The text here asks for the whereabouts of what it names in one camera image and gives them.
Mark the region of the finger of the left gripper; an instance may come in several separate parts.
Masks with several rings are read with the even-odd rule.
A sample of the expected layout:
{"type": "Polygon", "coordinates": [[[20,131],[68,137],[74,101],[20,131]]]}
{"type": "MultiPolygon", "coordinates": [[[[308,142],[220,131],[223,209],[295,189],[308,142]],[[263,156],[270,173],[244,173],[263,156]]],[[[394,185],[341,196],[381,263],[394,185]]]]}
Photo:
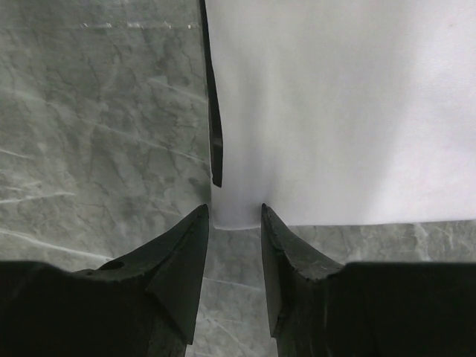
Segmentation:
{"type": "Polygon", "coordinates": [[[210,50],[210,34],[205,0],[199,0],[199,13],[202,24],[202,43],[205,59],[205,81],[208,95],[208,122],[210,138],[210,168],[212,183],[222,186],[223,174],[223,137],[219,101],[216,91],[216,78],[210,50]]]}

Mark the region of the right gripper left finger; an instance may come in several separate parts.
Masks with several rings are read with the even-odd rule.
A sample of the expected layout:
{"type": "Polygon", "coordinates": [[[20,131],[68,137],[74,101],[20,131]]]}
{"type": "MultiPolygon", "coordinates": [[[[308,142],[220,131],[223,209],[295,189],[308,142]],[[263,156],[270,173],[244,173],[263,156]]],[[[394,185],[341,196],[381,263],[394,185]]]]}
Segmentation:
{"type": "Polygon", "coordinates": [[[3,356],[183,356],[193,343],[208,249],[200,205],[96,269],[1,263],[3,356]]]}

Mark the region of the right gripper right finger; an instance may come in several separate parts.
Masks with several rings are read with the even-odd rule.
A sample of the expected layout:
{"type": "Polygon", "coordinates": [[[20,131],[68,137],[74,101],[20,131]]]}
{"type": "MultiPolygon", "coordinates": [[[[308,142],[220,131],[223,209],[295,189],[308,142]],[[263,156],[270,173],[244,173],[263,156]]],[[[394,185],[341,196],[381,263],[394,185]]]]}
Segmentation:
{"type": "Polygon", "coordinates": [[[268,323],[280,356],[473,356],[474,263],[340,264],[261,208],[268,323]]]}

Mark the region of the white t shirt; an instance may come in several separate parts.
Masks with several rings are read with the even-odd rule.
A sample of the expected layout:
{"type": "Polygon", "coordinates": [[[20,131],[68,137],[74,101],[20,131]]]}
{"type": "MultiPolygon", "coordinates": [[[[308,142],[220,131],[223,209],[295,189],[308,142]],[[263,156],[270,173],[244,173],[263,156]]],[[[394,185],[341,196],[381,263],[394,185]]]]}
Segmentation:
{"type": "Polygon", "coordinates": [[[473,1],[207,1],[217,228],[475,217],[473,1]]]}

